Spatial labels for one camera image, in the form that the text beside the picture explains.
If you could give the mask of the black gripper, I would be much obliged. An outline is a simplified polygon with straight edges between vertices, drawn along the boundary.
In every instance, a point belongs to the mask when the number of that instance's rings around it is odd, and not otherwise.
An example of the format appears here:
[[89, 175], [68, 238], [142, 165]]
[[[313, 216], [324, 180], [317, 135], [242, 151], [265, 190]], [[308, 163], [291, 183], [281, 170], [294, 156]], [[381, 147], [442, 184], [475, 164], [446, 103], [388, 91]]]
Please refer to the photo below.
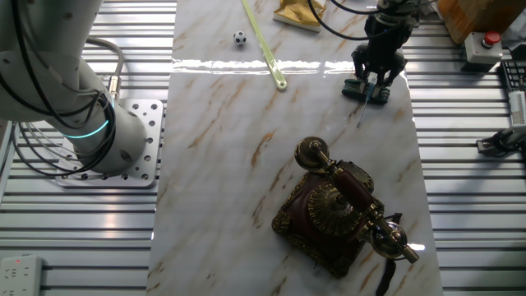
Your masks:
[[376, 94], [388, 97], [394, 79], [404, 70], [407, 59], [397, 51], [408, 41], [412, 33], [412, 18], [409, 14], [382, 12], [369, 16], [365, 24], [368, 44], [358, 45], [352, 53], [357, 81], [355, 93], [363, 93], [368, 85], [368, 62], [377, 62]]

